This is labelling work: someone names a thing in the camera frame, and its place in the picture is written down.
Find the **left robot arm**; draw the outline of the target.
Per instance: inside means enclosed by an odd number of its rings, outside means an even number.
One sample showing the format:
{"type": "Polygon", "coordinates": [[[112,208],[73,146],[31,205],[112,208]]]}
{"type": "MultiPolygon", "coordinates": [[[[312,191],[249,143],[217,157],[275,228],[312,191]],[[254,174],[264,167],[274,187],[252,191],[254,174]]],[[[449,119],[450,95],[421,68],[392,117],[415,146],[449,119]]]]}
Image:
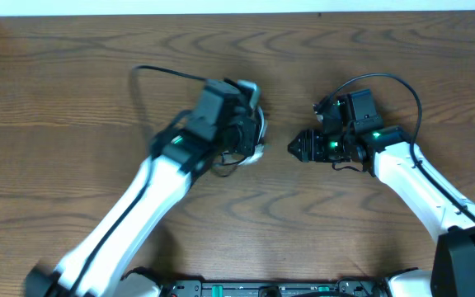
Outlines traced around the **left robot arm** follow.
{"type": "Polygon", "coordinates": [[[217,157],[241,154],[241,164],[263,154],[261,108],[182,111],[154,135],[148,157],[127,191],[54,272],[35,266],[28,296],[112,296],[126,267],[161,218],[213,167],[217,157]]]}

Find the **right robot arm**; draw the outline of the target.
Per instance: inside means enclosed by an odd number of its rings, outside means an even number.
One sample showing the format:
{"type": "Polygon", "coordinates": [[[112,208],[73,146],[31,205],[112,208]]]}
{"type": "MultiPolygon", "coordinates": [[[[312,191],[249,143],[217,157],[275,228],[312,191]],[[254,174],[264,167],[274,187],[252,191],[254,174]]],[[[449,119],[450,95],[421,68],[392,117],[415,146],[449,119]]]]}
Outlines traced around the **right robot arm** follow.
{"type": "Polygon", "coordinates": [[[404,201],[436,243],[431,271],[398,272],[373,294],[475,296],[475,203],[424,158],[404,129],[384,125],[372,99],[340,97],[315,112],[322,128],[301,131],[289,153],[337,171],[361,164],[404,201]]]}

